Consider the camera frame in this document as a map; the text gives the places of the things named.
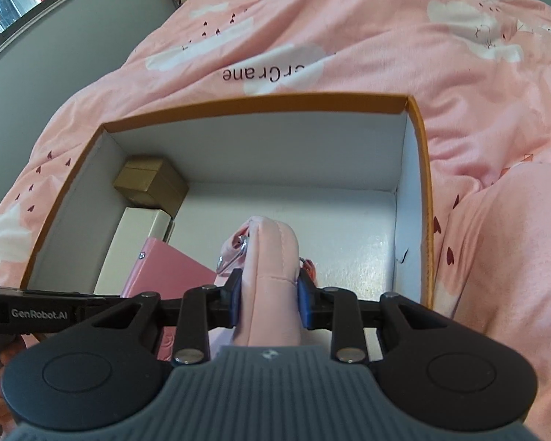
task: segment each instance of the pink notebook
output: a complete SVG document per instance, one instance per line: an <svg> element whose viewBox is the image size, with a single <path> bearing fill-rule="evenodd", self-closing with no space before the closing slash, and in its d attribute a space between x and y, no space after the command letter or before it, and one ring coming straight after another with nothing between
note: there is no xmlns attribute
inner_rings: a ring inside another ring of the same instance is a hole
<svg viewBox="0 0 551 441"><path fill-rule="evenodd" d="M156 291L163 300L182 298L190 288L214 284L216 272L161 240L149 237L121 297L133 297L144 291ZM170 360L176 329L166 327L157 359Z"/></svg>

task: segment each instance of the logo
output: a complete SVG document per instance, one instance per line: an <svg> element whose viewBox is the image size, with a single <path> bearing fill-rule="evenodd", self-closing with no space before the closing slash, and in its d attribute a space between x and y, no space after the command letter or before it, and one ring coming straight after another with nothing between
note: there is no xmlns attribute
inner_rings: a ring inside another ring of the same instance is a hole
<svg viewBox="0 0 551 441"><path fill-rule="evenodd" d="M14 318L31 318L36 320L68 320L68 312L44 312L37 310L21 311L13 308L10 314Z"/></svg>
<svg viewBox="0 0 551 441"><path fill-rule="evenodd" d="M268 361L272 361L272 359L277 358L280 354L276 352L273 348L270 348L269 350L266 350L262 353L263 358L265 358Z"/></svg>

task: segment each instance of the metal carabiner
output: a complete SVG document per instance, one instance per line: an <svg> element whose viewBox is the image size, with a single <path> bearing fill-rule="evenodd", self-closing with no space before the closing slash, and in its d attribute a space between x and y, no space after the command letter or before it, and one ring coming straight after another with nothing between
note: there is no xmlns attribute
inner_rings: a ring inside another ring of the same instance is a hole
<svg viewBox="0 0 551 441"><path fill-rule="evenodd" d="M218 275L220 275L225 270L227 270L231 265L233 265L239 257L245 255L245 252L247 251L248 242L249 242L248 235L239 235L238 245L235 246L235 248L238 248L238 252L234 255L234 257L230 260L225 260L222 255L219 257L219 262L216 264L216 273Z"/></svg>

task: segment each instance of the gold gift box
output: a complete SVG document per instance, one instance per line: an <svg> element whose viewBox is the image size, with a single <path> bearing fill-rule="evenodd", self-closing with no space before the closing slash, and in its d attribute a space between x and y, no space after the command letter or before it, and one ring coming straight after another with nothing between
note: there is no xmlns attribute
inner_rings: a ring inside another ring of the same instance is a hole
<svg viewBox="0 0 551 441"><path fill-rule="evenodd" d="M116 177L114 187L137 207L162 209L175 217L188 184L163 157L133 156Z"/></svg>

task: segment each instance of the pink blanket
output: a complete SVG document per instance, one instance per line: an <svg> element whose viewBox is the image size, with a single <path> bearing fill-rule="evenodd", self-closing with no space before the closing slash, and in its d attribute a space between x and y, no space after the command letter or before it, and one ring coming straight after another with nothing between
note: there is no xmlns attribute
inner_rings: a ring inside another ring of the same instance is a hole
<svg viewBox="0 0 551 441"><path fill-rule="evenodd" d="M323 91L416 97L431 154L435 308L529 358L539 395L527 422L551 440L551 8L535 0L189 0L47 125L0 205L0 284L21 282L100 123Z"/></svg>

